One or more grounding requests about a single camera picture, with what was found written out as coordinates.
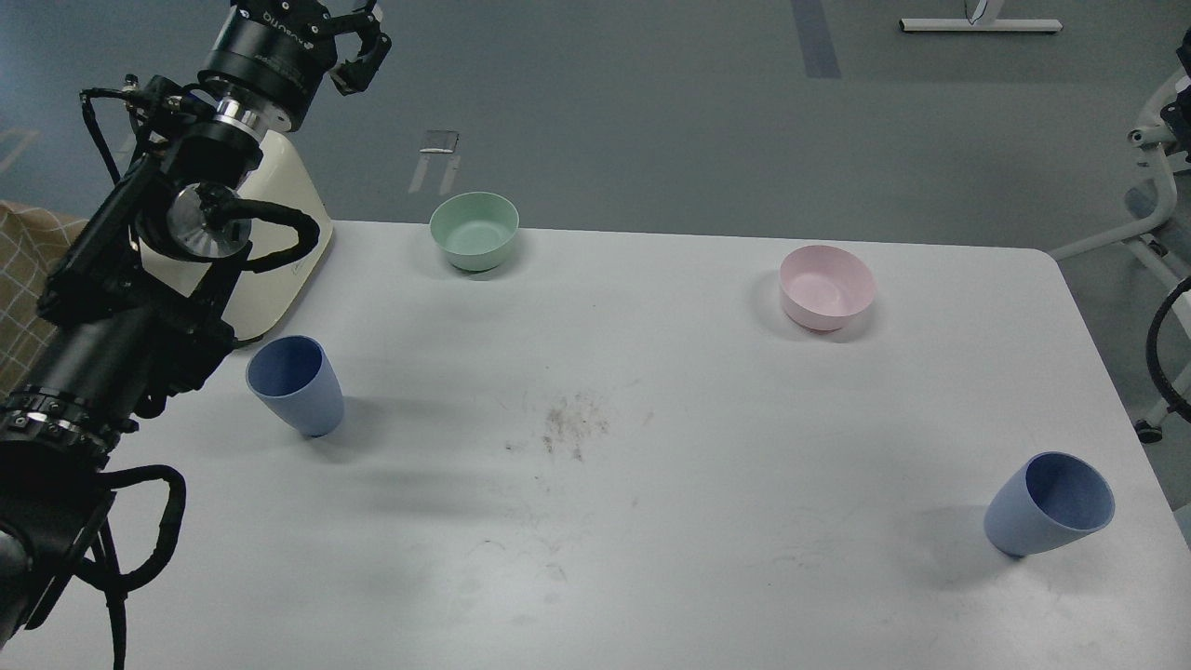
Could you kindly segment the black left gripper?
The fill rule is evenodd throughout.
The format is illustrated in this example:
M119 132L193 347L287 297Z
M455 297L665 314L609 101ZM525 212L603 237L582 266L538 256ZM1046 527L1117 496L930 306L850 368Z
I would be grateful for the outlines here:
M197 82L263 113L273 131L301 129L328 73L342 95L369 89L393 40L379 1L330 17L319 1L233 1ZM356 35L360 49L339 62L332 35Z

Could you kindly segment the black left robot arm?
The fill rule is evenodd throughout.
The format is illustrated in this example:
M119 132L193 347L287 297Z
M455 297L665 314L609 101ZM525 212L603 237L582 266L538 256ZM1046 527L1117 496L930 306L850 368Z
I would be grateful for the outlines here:
M238 190L269 131L301 127L341 70L336 35L361 35L366 73L387 54L373 4L233 1L192 84L92 88L121 101L136 148L38 298L51 342L4 400L4 640L33 630L73 578L121 597L175 551L183 480L172 468L107 472L141 417L199 389L233 351L224 311L243 273L305 258L314 218Z

